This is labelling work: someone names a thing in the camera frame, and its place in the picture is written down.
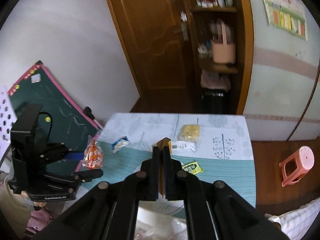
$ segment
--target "door handle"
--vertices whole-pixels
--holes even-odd
[[[180,24],[181,24],[181,29],[174,30],[173,33],[181,33],[182,32],[184,40],[188,41],[189,37],[188,37],[186,24],[185,23],[180,23]]]

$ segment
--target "chalkboard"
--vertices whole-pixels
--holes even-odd
[[[84,151],[88,136],[97,133],[97,124],[88,118],[55,81],[41,61],[33,65],[8,92],[12,107],[19,118],[31,103],[43,105],[38,130],[48,134],[49,142],[63,142],[74,151]]]

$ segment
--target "table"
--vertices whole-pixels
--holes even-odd
[[[83,184],[87,189],[106,180],[115,183],[138,170],[145,159],[151,158],[151,147],[164,137],[178,140],[185,124],[198,124],[200,136],[196,152],[175,153],[172,158],[184,164],[198,161],[204,173],[199,179],[225,181],[255,207],[256,186],[251,142],[245,118],[238,115],[209,114],[139,114],[116,113],[109,119],[98,141],[104,151],[104,176]],[[111,144],[127,136],[130,145],[116,154]],[[176,214],[183,209],[181,202],[140,202],[147,209],[164,214]]]

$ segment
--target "pink plastic stool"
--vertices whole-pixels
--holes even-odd
[[[295,162],[297,168],[287,176],[285,172],[285,165],[288,162]],[[313,152],[308,146],[302,146],[294,154],[290,155],[283,162],[279,163],[282,167],[283,182],[282,187],[286,185],[292,185],[297,183],[308,171],[311,170],[313,164],[315,163],[315,158]]]

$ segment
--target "brown wooden floor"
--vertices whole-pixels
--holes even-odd
[[[141,97],[132,112],[196,113],[182,90],[154,90]],[[298,183],[281,186],[279,163],[299,147],[308,145],[315,155],[315,165]],[[320,197],[320,137],[310,141],[252,141],[256,170],[256,209],[261,213],[280,215]]]
[[[282,187],[279,163],[303,145],[312,149],[315,164],[298,183]],[[260,213],[280,215],[320,197],[320,137],[308,141],[252,141],[252,149],[256,170],[256,209]]]

